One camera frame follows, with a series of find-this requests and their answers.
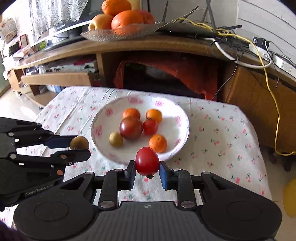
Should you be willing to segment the brown kiwi fruit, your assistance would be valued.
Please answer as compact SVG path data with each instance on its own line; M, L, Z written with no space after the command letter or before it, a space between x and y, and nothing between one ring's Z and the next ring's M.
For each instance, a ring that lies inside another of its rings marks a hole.
M123 144L123 137L118 132L112 132L109 136L109 143L113 147L120 147Z
M74 137L70 142L70 149L71 150L88 150L89 142L86 139L86 137L83 137L83 136Z

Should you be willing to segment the small red tomato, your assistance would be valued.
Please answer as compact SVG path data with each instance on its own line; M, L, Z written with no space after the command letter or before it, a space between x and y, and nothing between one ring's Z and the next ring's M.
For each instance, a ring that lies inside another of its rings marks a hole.
M150 147L143 147L138 150L135 157L135 167L142 176L151 176L159 170L159 158L156 152Z
M144 133L149 136L156 134L158 130L158 122L155 120L146 120L142 126Z

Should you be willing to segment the mandarin orange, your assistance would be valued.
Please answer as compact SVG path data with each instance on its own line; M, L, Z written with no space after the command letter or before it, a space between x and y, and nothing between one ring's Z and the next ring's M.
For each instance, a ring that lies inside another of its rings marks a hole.
M163 115L158 109L149 109L145 116L147 120L155 120L157 123L163 120Z
M140 120L141 115L140 115L140 112L136 108L128 108L123 112L122 118L125 119L125 118L129 118L129 117L133 117L133 118Z
M167 140L160 134L155 134L149 139L149 147L157 153L163 153L167 148Z

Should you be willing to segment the white floral ceramic bowl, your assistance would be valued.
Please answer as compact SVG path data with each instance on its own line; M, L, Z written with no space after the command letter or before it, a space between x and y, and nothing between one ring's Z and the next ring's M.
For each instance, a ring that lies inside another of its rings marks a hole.
M189 139L189 118L172 100L143 94L120 97L98 111L90 129L98 152L121 164L133 160L140 148L149 146L153 127L145 122L147 112L152 109L158 110L163 117L155 128L166 141L165 149L158 157L162 161L174 157Z

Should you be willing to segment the cherry print tablecloth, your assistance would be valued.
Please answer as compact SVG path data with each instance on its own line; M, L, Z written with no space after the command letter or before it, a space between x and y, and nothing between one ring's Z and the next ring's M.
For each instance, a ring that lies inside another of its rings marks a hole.
M99 138L108 144L119 130L122 113L136 108L163 115L158 132L178 153L167 161L192 175L215 173L266 198L271 198L267 171L254 127L234 105L203 99L102 87L68 87L42 110L22 97L17 104L1 100L1 116L34 121L59 135Z

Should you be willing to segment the red cloth in cabinet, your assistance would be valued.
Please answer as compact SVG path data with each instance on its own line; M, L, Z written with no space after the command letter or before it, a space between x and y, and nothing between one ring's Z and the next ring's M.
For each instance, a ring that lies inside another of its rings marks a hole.
M113 83L118 89L203 96L210 100L217 91L218 63L199 55L137 54L121 61Z

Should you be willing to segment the black television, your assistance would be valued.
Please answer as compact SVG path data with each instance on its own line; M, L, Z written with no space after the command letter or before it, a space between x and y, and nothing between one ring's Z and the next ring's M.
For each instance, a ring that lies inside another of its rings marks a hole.
M101 4L103 1L88 1L78 21L62 20L60 23L49 28L47 37L36 44L41 51L47 52L66 45L86 40L81 36L82 32L88 31L88 25L98 14L102 14Z

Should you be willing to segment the yellow trash bin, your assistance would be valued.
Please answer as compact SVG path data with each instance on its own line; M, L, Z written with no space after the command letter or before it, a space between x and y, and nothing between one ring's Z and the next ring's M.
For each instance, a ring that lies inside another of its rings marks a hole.
M291 218L296 217L296 179L292 179L285 185L282 194L285 212Z

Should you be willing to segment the wooden tv cabinet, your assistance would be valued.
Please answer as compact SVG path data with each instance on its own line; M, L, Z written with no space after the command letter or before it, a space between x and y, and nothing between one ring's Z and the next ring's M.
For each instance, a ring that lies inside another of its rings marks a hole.
M71 57L94 56L100 79L108 87L125 88L124 67L141 64L179 79L207 100L234 104L252 122L260 144L280 152L295 151L295 88L273 66L250 69L222 58L205 41L147 36L115 42L84 40L33 54L8 72L17 88L25 69Z

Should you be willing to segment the glass fruit dish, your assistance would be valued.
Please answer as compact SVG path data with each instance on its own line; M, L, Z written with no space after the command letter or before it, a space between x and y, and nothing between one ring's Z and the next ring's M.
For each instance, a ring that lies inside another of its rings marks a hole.
M151 35L164 25L162 22L154 24L132 24L118 29L89 30L82 32L81 36L95 42L111 42L131 40Z

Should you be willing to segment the front large orange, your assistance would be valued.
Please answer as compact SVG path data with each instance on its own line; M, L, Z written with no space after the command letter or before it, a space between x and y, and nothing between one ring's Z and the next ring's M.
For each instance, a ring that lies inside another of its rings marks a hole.
M122 11L113 18L111 29L122 31L122 28L135 24L144 24L142 15L138 11Z

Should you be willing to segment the large orange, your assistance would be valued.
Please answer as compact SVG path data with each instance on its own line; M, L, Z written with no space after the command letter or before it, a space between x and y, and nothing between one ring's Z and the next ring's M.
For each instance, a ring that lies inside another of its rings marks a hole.
M105 0L101 9L104 14L116 16L122 11L129 11L132 9L132 5L127 0Z
M111 29L122 31L122 28L135 24L144 24L142 15L138 11L122 11L113 18Z

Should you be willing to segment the top large orange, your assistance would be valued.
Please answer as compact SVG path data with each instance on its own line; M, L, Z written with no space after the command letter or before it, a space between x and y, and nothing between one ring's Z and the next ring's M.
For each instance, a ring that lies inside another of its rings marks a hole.
M129 11L132 9L132 5L127 0L105 0L101 9L104 14L116 16L122 11Z

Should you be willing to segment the white power strip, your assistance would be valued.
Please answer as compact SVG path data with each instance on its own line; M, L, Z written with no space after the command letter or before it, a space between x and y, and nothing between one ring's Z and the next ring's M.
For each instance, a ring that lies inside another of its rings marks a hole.
M270 43L276 46L276 48L279 49L280 53L272 51L269 47ZM285 55L283 51L281 51L281 49L274 44L274 42L263 40L261 43L253 42L253 44L257 47L262 59L265 59L267 62L272 60L276 67L285 71L292 77L295 77L295 63L290 57Z

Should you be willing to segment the black power adapter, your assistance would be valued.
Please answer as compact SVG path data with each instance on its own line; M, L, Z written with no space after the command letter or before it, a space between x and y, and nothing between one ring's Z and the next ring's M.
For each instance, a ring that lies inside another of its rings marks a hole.
M262 48L262 49L265 49L265 50L267 50L269 48L269 41L267 41L264 38L254 36L252 41L259 48Z

